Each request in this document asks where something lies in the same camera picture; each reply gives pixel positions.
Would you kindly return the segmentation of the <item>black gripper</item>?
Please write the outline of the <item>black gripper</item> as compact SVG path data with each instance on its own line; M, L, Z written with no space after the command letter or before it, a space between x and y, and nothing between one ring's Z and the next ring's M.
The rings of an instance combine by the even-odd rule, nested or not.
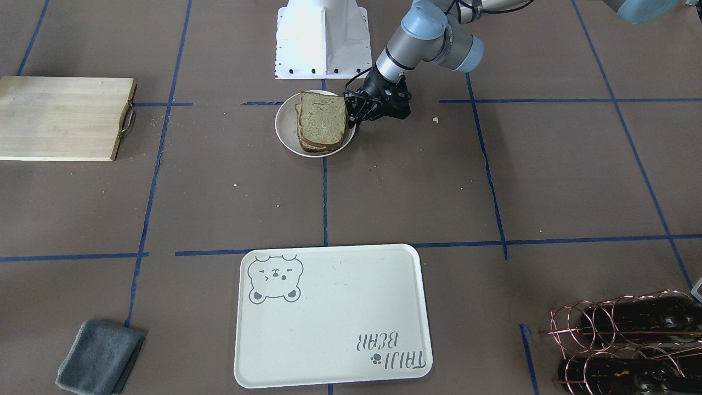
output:
M361 75L365 82L357 90L349 85ZM359 72L344 85L344 102L348 113L348 128L355 128L359 122L373 122L381 117L403 120L409 117L409 101L412 94L407 89L406 77L399 74L397 82L387 80L376 66Z

